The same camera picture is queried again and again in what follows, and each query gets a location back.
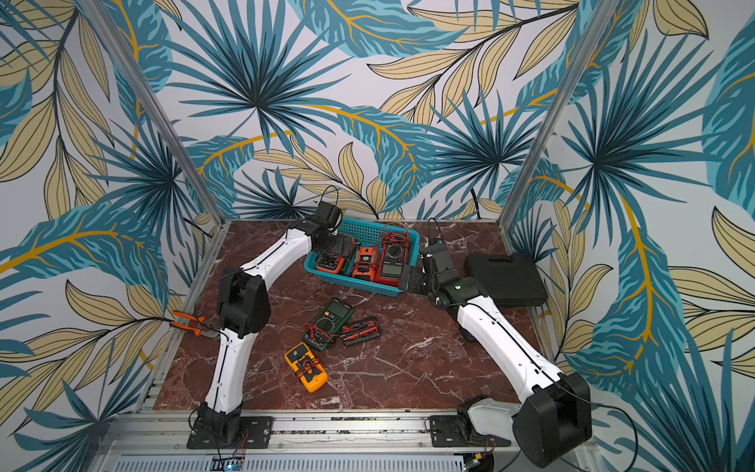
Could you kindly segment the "red clamp multimeter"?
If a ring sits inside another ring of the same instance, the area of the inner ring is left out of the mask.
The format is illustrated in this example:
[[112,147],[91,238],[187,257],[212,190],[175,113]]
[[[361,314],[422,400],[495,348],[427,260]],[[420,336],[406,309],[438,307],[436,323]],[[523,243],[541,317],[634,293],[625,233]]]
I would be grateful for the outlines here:
[[393,288],[397,288],[399,290],[404,290],[407,286],[407,282],[400,278],[384,278],[384,277],[378,277],[377,283]]

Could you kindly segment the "red black large multimeter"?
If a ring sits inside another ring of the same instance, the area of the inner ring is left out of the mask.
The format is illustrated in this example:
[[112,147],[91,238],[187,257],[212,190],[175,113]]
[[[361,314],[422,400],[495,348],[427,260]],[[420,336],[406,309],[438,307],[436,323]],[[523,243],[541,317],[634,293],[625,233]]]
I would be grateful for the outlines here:
[[411,239],[407,228],[400,229],[387,224],[381,230],[379,240],[379,266],[377,278],[400,278],[402,269],[407,265]]

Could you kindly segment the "orange black multimeter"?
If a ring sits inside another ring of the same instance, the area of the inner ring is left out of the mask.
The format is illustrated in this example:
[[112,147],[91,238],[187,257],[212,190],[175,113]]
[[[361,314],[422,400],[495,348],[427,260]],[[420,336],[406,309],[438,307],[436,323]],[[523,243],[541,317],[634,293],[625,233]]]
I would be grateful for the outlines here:
[[342,272],[347,257],[342,255],[336,255],[332,253],[324,253],[318,255],[316,268],[323,273],[330,273],[331,275],[339,275]]

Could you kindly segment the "orange clamp multimeter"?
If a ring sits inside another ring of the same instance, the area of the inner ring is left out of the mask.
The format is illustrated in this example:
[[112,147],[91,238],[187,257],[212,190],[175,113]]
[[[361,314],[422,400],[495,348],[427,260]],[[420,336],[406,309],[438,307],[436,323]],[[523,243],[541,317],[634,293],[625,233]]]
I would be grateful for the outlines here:
[[355,279],[375,282],[378,275],[378,264],[378,246],[361,246],[357,254],[357,259],[352,267],[351,276]]

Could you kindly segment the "dark green multimeter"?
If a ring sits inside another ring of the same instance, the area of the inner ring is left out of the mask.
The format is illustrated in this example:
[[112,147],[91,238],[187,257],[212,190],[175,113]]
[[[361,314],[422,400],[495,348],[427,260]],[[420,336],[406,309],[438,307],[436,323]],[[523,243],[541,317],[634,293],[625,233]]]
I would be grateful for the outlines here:
[[359,241],[353,236],[349,236],[348,239],[344,242],[344,249],[342,251],[343,264],[341,266],[341,269],[339,270],[340,275],[344,275],[344,273],[346,273],[346,269],[348,269],[349,264],[354,258],[359,247]]

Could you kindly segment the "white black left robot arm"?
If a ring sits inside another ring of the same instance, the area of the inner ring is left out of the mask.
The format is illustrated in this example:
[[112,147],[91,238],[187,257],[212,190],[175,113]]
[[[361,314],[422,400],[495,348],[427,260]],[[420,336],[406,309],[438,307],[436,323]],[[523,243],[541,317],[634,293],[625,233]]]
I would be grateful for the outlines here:
[[241,267],[226,269],[220,277],[218,356],[195,423],[196,429],[210,433],[220,444],[236,444],[243,438],[243,383],[254,342],[271,317],[269,289],[308,253],[341,247],[341,221],[338,206],[319,202],[311,216],[293,222],[269,249]]

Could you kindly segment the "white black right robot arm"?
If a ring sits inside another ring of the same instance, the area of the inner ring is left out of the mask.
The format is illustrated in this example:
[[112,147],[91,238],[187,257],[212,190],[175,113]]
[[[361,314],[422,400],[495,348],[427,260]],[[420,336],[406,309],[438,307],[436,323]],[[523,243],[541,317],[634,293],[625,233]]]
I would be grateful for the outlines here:
[[541,355],[501,314],[474,277],[461,277],[446,245],[420,251],[401,271],[399,288],[429,298],[474,336],[509,380],[521,406],[491,398],[467,404],[464,414],[481,436],[514,440],[534,465],[545,468],[592,436],[591,395],[578,374],[566,375]]

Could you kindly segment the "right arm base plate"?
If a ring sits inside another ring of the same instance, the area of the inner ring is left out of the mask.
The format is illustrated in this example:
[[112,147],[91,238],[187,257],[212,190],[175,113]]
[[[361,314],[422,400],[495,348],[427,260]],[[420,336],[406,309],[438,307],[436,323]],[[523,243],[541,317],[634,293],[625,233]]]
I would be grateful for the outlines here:
[[434,448],[497,448],[511,440],[478,433],[464,415],[432,415],[425,421]]

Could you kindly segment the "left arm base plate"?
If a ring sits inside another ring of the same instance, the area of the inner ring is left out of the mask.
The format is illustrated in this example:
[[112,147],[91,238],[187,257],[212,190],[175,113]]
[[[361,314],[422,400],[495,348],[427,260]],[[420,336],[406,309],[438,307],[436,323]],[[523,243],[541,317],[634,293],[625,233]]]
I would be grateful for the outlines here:
[[273,417],[241,416],[231,419],[198,418],[187,442],[188,450],[265,450]]

